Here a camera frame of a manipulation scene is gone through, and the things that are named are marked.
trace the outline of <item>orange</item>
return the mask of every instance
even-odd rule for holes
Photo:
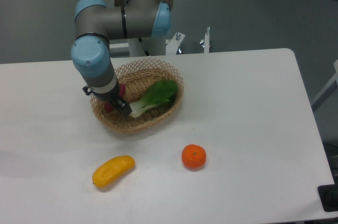
[[[206,152],[201,146],[194,144],[186,146],[182,151],[182,161],[191,169],[198,169],[205,164]]]

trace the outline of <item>gray floor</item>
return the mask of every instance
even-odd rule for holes
[[[0,0],[0,63],[69,60],[77,1]],[[187,35],[185,53],[200,52],[207,26],[214,52],[290,48],[312,98],[334,73],[337,15],[336,0],[174,0],[172,33]],[[324,141],[338,143],[337,101],[315,113]]]

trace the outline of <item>black cable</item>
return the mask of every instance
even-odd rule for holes
[[[147,48],[144,46],[144,43],[143,43],[142,38],[138,38],[138,41],[141,43],[141,45],[142,45],[142,47],[143,47],[143,50],[144,50],[144,53],[146,54],[146,56],[147,56],[147,57],[150,56],[150,54],[149,54]]]

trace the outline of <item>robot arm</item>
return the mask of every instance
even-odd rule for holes
[[[171,27],[169,5],[160,0],[127,0],[121,7],[106,8],[103,0],[80,0],[75,24],[71,57],[87,83],[84,91],[109,101],[123,116],[128,116],[132,111],[118,95],[109,40],[166,35]]]

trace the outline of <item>white table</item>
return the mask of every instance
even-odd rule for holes
[[[292,51],[157,57],[185,83],[181,109],[134,136],[92,114],[71,61],[0,65],[0,223],[273,223],[337,217],[333,184]],[[113,59],[114,67],[138,58]],[[206,149],[185,169],[187,144]],[[128,154],[136,169],[106,192],[91,175]]]

